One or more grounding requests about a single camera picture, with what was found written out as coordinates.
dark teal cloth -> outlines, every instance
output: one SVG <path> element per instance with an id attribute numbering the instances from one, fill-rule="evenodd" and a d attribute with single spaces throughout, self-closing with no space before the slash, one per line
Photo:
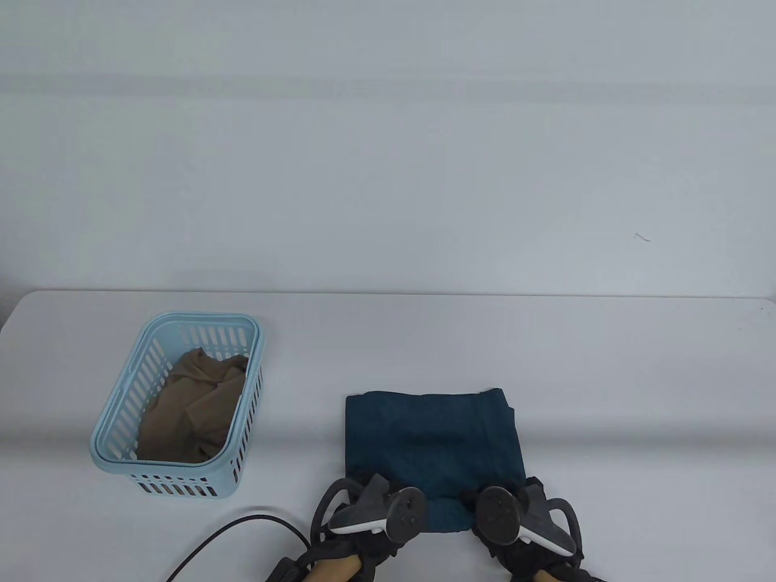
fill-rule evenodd
<path id="1" fill-rule="evenodd" d="M 345 472 L 379 473 L 420 488 L 429 532 L 463 532 L 473 516 L 459 496 L 485 485 L 525 482 L 514 410 L 504 392 L 368 392 L 345 401 Z"/>

brown cloth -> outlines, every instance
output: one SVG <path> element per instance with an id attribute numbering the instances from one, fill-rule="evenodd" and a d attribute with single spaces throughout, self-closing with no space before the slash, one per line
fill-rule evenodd
<path id="1" fill-rule="evenodd" d="M 247 367 L 243 355 L 219 362 L 201 348 L 185 353 L 140 420 L 137 458 L 194 463 L 217 455 L 227 442 Z"/>

white table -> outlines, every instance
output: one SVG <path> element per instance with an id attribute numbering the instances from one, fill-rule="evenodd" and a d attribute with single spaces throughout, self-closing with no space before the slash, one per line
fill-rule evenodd
<path id="1" fill-rule="evenodd" d="M 143 323 L 240 311 L 267 336 L 244 479 L 162 499 L 88 436 Z M 776 306 L 766 300 L 37 292 L 0 333 L 0 580 L 163 580 L 257 506 L 307 527 L 344 468 L 344 398 L 504 388 L 526 468 L 609 580 L 764 580 L 776 562 Z M 223 535 L 179 580 L 264 580 L 300 544 Z M 421 535 L 378 580 L 507 580 L 471 534 Z"/>

gloved hand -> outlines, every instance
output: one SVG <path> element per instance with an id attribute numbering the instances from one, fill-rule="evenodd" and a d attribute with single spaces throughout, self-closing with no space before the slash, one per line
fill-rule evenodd
<path id="1" fill-rule="evenodd" d="M 548 566 L 545 569 L 550 576 L 560 580 L 560 582 L 605 582 L 601 578 L 591 576 L 587 570 L 574 568 L 569 563 L 557 563 Z"/>
<path id="2" fill-rule="evenodd" d="M 535 477 L 529 477 L 526 484 L 532 483 L 541 484 Z M 513 495 L 519 498 L 521 492 L 517 485 L 508 483 L 502 485 L 502 487 L 508 489 Z M 461 501 L 472 513 L 475 511 L 478 495 L 479 492 L 467 491 L 461 496 Z M 572 564 L 578 565 L 584 558 L 581 549 L 578 549 L 577 554 L 571 558 L 563 558 L 562 556 L 541 547 L 539 544 L 525 543 L 520 539 L 514 541 L 509 546 L 500 546 L 486 538 L 477 527 L 476 522 L 472 527 L 472 532 L 480 539 L 485 547 L 487 547 L 490 556 L 496 558 L 499 563 L 512 574 L 511 582 L 531 582 L 536 573 L 540 570 L 553 570 L 561 576 L 569 576 L 572 572 L 579 572 L 578 567 L 574 567 Z M 566 580 L 561 577 L 558 579 L 563 580 L 563 582 L 585 581 L 584 578 L 579 580 L 568 578 Z"/>
<path id="3" fill-rule="evenodd" d="M 358 532 L 352 534 L 334 534 L 328 526 L 320 525 L 323 521 L 323 513 L 330 499 L 338 491 L 346 490 L 351 496 L 351 502 L 355 503 L 365 491 L 373 475 L 363 474 L 351 480 L 339 480 L 332 484 L 319 504 L 313 517 L 313 525 L 310 528 L 310 541 L 313 548 L 307 553 L 308 559 L 336 559 L 347 556 L 358 556 L 361 560 L 361 570 L 351 579 L 355 582 L 372 582 L 375 576 L 375 568 L 385 562 L 389 557 L 395 556 L 403 543 L 397 543 L 388 538 L 385 532 L 373 534 L 371 532 Z M 403 486 L 400 483 L 387 484 L 386 494 L 391 495 L 400 491 Z M 340 505 L 336 512 L 347 507 Z"/>
<path id="4" fill-rule="evenodd" d="M 373 534 L 359 532 L 355 534 L 335 535 L 328 532 L 326 539 L 317 549 L 327 558 L 345 558 L 358 556 L 361 560 L 361 570 L 351 578 L 351 582 L 372 582 L 375 568 L 404 547 L 388 539 L 385 532 Z"/>

light blue plastic basket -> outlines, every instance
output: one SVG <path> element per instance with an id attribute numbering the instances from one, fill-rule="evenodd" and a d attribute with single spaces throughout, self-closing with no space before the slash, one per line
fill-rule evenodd
<path id="1" fill-rule="evenodd" d="M 227 444 L 198 464 L 137 460 L 137 430 L 148 402 L 178 359 L 194 348 L 213 358 L 248 357 L 245 388 Z M 245 451 L 262 390 L 264 334 L 241 314 L 162 314 L 143 328 L 100 415 L 89 443 L 92 460 L 107 473 L 127 475 L 146 493 L 166 497 L 224 498 L 240 483 Z"/>

